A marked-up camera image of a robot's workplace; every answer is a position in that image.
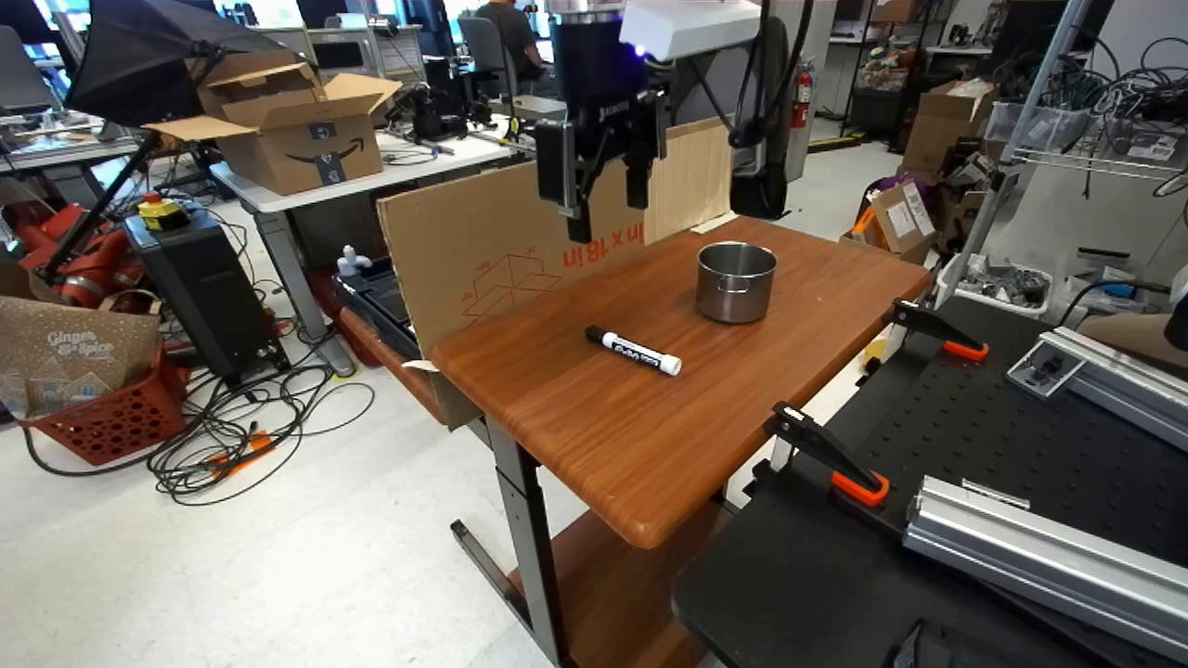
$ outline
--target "gray floor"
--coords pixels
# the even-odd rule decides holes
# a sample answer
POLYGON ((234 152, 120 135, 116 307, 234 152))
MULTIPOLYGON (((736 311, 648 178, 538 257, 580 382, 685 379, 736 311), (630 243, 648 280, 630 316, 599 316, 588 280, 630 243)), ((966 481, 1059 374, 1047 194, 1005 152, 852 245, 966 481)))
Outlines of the gray floor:
MULTIPOLYGON (((838 238, 862 184, 896 165, 883 144, 809 157, 782 227, 838 238)), ((511 564, 490 454, 472 432, 442 432, 386 371, 349 382, 376 391, 360 423, 309 439, 276 480, 215 507, 169 505, 142 469, 51 480, 17 432, 0 432, 0 663, 544 663, 447 532, 468 518, 511 564)), ((362 391, 340 391, 310 427, 360 403, 362 391)), ((544 499, 553 532, 583 514, 550 475, 544 499)))

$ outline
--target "white marker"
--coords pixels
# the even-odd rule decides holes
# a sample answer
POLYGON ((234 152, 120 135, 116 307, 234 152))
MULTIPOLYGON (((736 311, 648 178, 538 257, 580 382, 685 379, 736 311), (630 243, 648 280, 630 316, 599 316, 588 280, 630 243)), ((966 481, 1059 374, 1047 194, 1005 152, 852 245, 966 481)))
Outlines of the white marker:
POLYGON ((588 337, 591 337, 599 349, 607 349, 607 351, 621 351, 621 356, 628 356, 628 361, 637 361, 637 364, 645 364, 645 368, 652 368, 652 371, 659 371, 659 374, 678 374, 678 356, 652 351, 652 349, 645 349, 645 347, 637 347, 637 340, 628 340, 628 337, 621 337, 621 335, 614 335, 614 329, 600 329, 600 326, 588 326, 588 337))

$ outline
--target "person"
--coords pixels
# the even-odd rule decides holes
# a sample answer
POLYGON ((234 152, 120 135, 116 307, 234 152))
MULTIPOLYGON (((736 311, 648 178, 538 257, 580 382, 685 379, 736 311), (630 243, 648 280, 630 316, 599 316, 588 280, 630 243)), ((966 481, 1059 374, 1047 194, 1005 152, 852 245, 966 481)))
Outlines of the person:
POLYGON ((528 27, 528 16, 516 9, 516 0, 490 0, 475 16, 497 27, 497 39, 511 52, 521 83, 543 83, 550 73, 550 58, 543 58, 543 52, 534 48, 534 30, 528 27))

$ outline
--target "bucket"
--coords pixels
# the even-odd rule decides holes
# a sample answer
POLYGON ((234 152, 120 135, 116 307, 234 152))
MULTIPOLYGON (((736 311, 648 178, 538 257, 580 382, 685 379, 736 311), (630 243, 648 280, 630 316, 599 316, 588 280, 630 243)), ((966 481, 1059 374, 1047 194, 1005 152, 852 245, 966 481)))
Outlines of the bucket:
POLYGON ((769 311, 774 251, 751 243, 715 243, 699 257, 699 311, 714 324, 756 324, 769 311))

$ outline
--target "red basket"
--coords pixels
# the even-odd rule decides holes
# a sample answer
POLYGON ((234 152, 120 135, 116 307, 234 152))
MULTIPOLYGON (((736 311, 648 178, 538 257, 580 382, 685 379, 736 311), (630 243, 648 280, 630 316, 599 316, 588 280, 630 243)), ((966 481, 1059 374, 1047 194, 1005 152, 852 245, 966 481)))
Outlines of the red basket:
POLYGON ((184 382, 184 368, 161 356, 151 374, 145 374, 142 382, 110 391, 84 403, 70 403, 43 418, 28 418, 28 427, 100 469, 106 459, 122 459, 136 450, 148 450, 169 434, 180 434, 184 382))

